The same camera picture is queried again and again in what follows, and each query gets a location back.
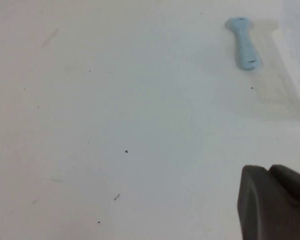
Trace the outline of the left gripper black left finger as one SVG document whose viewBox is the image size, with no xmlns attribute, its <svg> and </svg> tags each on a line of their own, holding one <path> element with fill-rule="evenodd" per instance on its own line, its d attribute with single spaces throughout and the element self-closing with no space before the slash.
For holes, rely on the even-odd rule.
<svg viewBox="0 0 300 240">
<path fill-rule="evenodd" d="M 242 168 L 237 211 L 244 240 L 300 240 L 300 203 L 269 169 Z"/>
</svg>

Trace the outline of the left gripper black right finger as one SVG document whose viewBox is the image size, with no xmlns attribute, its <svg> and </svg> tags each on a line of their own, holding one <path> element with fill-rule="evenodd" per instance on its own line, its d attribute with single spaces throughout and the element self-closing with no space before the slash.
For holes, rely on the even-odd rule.
<svg viewBox="0 0 300 240">
<path fill-rule="evenodd" d="M 300 173 L 279 164 L 272 165 L 269 173 L 300 203 Z"/>
</svg>

